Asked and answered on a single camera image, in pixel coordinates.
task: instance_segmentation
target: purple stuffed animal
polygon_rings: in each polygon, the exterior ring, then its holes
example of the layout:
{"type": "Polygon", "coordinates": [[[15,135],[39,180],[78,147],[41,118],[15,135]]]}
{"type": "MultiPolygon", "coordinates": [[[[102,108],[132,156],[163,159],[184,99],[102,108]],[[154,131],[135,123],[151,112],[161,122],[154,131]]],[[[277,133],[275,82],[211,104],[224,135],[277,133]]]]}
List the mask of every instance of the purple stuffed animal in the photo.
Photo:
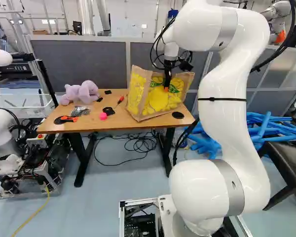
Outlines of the purple stuffed animal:
{"type": "Polygon", "coordinates": [[[85,80],[79,88],[78,97],[83,103],[90,104],[99,99],[99,89],[93,81],[85,80]]]}
{"type": "Polygon", "coordinates": [[[78,92],[80,89],[80,85],[65,85],[66,93],[61,96],[60,104],[68,105],[71,101],[75,101],[78,99],[78,92]]]}

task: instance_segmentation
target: paper bag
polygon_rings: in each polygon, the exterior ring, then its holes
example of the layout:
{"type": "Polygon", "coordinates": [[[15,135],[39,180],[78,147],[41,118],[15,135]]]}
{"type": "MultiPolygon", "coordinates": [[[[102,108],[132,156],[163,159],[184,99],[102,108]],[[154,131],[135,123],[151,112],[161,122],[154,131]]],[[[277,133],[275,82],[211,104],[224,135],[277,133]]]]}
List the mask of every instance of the paper bag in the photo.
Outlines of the paper bag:
{"type": "Polygon", "coordinates": [[[168,92],[164,75],[132,66],[126,109],[137,121],[172,112],[182,105],[195,73],[172,76],[168,92]]]}

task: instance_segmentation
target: screwdriver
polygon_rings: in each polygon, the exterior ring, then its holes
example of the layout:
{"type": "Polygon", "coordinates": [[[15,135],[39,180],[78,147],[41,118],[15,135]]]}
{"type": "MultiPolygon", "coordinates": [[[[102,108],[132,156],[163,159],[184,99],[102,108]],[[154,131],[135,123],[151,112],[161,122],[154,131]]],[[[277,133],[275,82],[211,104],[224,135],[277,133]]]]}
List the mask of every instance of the screwdriver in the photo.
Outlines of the screwdriver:
{"type": "Polygon", "coordinates": [[[118,100],[117,105],[114,107],[114,109],[115,109],[120,103],[122,103],[123,100],[124,100],[124,96],[122,95],[122,96],[120,97],[120,99],[118,100]]]}

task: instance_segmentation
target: gray panel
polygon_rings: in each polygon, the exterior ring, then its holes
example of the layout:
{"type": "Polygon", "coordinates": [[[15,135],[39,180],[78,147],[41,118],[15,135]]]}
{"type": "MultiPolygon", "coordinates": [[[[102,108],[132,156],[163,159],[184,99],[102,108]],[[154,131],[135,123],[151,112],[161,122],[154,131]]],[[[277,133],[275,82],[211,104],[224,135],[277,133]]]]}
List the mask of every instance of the gray panel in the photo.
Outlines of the gray panel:
{"type": "Polygon", "coordinates": [[[251,97],[253,96],[253,91],[247,91],[247,102],[251,100],[251,97]]]}
{"type": "Polygon", "coordinates": [[[186,108],[190,112],[193,109],[193,104],[194,104],[196,95],[197,95],[197,93],[188,93],[188,94],[186,94],[186,98],[185,98],[184,104],[185,104],[186,108]]]}
{"type": "Polygon", "coordinates": [[[273,116],[281,116],[289,106],[296,91],[258,91],[247,111],[265,114],[272,112],[273,116]]]}
{"type": "MultiPolygon", "coordinates": [[[[131,65],[137,65],[143,69],[151,70],[155,72],[160,72],[160,70],[154,68],[150,61],[150,49],[152,43],[131,43],[130,44],[130,55],[131,55],[131,65]]],[[[200,78],[202,76],[205,61],[207,59],[208,52],[194,52],[192,65],[194,68],[192,72],[195,73],[194,80],[190,86],[190,89],[198,89],[200,78]]],[[[155,58],[155,51],[152,52],[152,58],[155,58]]],[[[163,67],[162,64],[156,63],[157,66],[163,67]]],[[[181,73],[182,71],[179,68],[173,70],[174,73],[181,73]]]]}
{"type": "MultiPolygon", "coordinates": [[[[265,59],[270,57],[274,53],[274,51],[275,51],[274,49],[266,49],[262,53],[260,58],[256,61],[255,65],[263,62],[265,59]]],[[[216,67],[219,64],[220,60],[221,60],[220,55],[217,52],[214,52],[208,71],[210,72],[214,67],[216,67]]],[[[266,68],[267,68],[267,65],[261,67],[259,72],[255,71],[249,74],[247,88],[256,88],[258,86],[266,68]]]]}
{"type": "Polygon", "coordinates": [[[271,62],[261,87],[279,88],[295,63],[296,52],[289,49],[285,50],[280,56],[271,62]]]}
{"type": "Polygon", "coordinates": [[[33,40],[32,45],[56,92],[85,80],[99,88],[127,88],[124,42],[33,40]]]}

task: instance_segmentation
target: floor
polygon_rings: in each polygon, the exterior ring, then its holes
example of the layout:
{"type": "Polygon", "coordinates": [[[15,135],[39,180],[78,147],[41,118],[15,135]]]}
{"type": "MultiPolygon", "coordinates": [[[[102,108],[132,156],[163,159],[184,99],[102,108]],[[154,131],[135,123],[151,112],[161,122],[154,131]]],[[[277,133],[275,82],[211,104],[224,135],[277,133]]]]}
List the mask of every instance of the floor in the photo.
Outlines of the floor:
{"type": "MultiPolygon", "coordinates": [[[[97,158],[106,163],[138,158],[138,155],[125,151],[123,140],[103,140],[96,150],[97,158]]],[[[178,160],[204,158],[193,151],[180,151],[178,157],[178,160]]],[[[285,183],[270,160],[265,158],[263,162],[275,193],[285,183]]],[[[116,167],[99,165],[92,157],[81,188],[74,187],[77,167],[77,158],[72,154],[62,194],[52,197],[18,237],[117,237],[120,200],[169,193],[158,149],[144,160],[116,167]]],[[[0,237],[11,236],[44,202],[44,199],[0,200],[0,237]]],[[[255,237],[296,237],[296,198],[290,197],[267,212],[246,214],[244,220],[255,237]]]]}

